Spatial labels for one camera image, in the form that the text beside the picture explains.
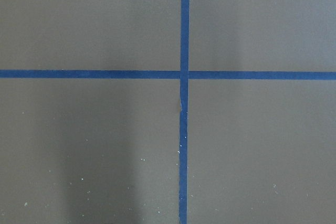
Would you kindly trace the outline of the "brown paper table cover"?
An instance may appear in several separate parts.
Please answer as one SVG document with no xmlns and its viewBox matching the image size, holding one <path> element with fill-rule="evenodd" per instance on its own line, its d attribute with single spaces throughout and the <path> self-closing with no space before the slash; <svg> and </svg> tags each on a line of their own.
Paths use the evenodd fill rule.
<svg viewBox="0 0 336 224">
<path fill-rule="evenodd" d="M 1 0 L 1 223 L 180 223 L 181 0 Z M 335 223 L 335 0 L 190 0 L 188 223 Z"/>
</svg>

